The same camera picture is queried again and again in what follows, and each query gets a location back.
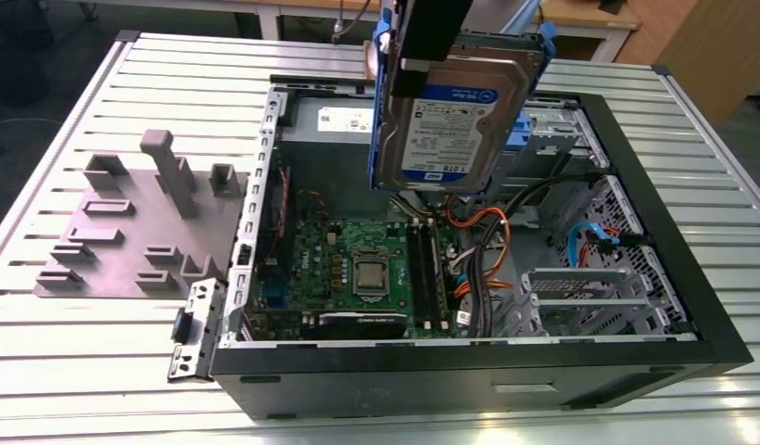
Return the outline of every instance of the hard drive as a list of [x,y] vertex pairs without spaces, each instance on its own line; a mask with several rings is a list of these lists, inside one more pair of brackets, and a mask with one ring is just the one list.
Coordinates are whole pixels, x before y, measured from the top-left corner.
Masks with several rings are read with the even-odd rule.
[[470,36],[459,43],[431,63],[418,97],[383,98],[375,188],[475,194],[487,186],[543,53],[533,37]]

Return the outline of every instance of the cpu socket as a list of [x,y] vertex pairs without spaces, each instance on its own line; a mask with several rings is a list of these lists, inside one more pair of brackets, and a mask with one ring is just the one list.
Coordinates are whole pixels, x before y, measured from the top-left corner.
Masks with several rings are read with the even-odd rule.
[[377,303],[389,291],[387,258],[353,257],[353,294],[367,303]]

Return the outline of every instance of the open computer tower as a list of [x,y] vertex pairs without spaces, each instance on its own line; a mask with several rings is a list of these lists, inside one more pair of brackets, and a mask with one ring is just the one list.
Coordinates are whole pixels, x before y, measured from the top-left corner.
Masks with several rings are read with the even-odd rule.
[[[170,381],[214,379],[256,418],[506,412],[611,407],[752,361],[601,96],[537,93],[462,197],[371,190],[373,101],[370,82],[272,79],[228,281],[191,288]],[[487,222],[454,227],[445,203],[463,221],[570,174],[593,179],[509,216],[482,315],[459,289]]]

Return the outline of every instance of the hard drive label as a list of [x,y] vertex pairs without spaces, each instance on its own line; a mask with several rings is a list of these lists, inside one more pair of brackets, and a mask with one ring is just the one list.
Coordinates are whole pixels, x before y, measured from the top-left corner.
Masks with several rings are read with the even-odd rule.
[[470,172],[481,133],[478,121],[498,101],[491,89],[427,85],[414,101],[402,170],[419,181],[450,182]]
[[316,112],[316,131],[371,133],[371,108],[322,107]]

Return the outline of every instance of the ram slot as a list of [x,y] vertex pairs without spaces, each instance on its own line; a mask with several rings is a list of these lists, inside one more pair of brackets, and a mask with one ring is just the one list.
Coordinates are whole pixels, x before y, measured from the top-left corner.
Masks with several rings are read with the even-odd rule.
[[411,291],[414,294],[414,321],[422,326],[430,319],[430,306],[425,288],[425,272],[419,247],[419,228],[417,224],[407,225],[407,269],[410,272]]
[[434,278],[437,284],[437,291],[434,294],[434,301],[435,301],[435,308],[433,314],[435,315],[437,320],[441,323],[446,320],[446,281],[443,270],[445,264],[441,258],[441,236],[438,233],[438,226],[434,220],[429,220],[429,227],[430,227],[430,250],[431,250],[431,257],[434,258]]
[[433,327],[439,326],[441,321],[441,301],[439,301],[439,280],[438,267],[439,263],[437,246],[433,244],[431,230],[427,225],[419,229],[421,236],[419,248],[425,274],[425,289],[427,297],[427,319],[431,321]]

